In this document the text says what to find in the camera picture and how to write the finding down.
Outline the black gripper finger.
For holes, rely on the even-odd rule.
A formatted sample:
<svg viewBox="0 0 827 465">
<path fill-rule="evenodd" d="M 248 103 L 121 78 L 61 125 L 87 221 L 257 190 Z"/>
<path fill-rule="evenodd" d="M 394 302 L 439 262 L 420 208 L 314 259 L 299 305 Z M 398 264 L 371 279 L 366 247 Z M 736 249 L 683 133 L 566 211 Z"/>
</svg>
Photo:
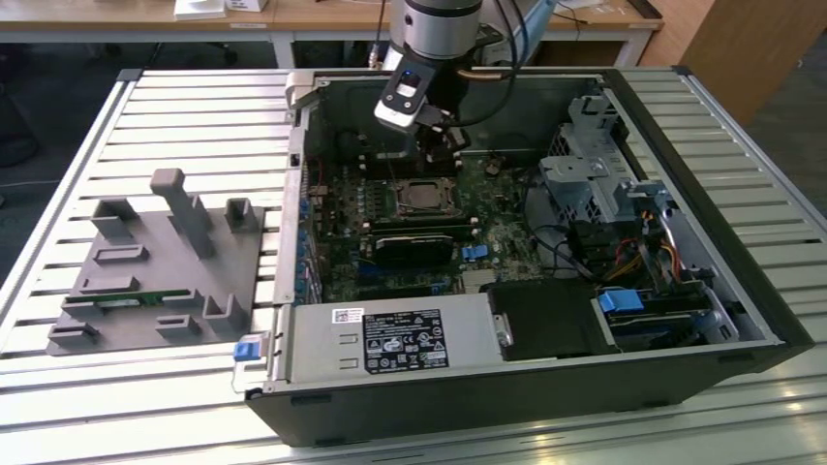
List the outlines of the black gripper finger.
<svg viewBox="0 0 827 465">
<path fill-rule="evenodd" d="M 419 154 L 423 174 L 442 174 L 444 134 L 431 127 L 419 132 Z"/>
<path fill-rule="evenodd" d="M 444 133 L 443 142 L 447 166 L 456 172 L 463 168 L 462 151 L 471 145 L 466 130 L 458 127 L 448 128 Z"/>
</svg>

